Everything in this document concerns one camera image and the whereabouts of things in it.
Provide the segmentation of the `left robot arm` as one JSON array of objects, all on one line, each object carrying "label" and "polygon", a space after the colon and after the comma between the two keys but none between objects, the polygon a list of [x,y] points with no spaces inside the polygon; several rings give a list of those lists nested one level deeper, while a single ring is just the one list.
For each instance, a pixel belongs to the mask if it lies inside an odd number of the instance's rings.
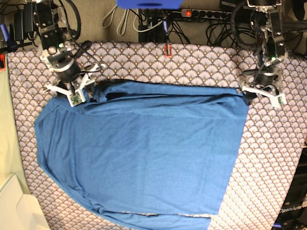
[{"label": "left robot arm", "polygon": [[[252,9],[250,27],[256,35],[254,44],[244,42],[239,35],[236,15],[244,6]],[[282,72],[277,67],[287,58],[281,6],[280,0],[242,0],[233,9],[230,22],[235,40],[243,47],[253,50],[258,57],[257,68],[243,71],[238,83],[247,105],[258,96],[267,97],[274,108],[287,103],[286,96],[281,91]]]}]

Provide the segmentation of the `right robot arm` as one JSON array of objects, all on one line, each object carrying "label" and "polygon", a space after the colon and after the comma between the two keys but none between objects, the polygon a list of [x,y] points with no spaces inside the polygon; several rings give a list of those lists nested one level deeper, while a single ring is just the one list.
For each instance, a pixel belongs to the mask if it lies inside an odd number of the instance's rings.
[{"label": "right robot arm", "polygon": [[79,32],[73,32],[62,2],[35,1],[33,20],[40,32],[39,55],[59,81],[48,84],[47,90],[66,96],[71,107],[86,102],[85,90],[90,90],[95,80],[92,75],[105,67],[88,50],[92,42],[79,44]]}]

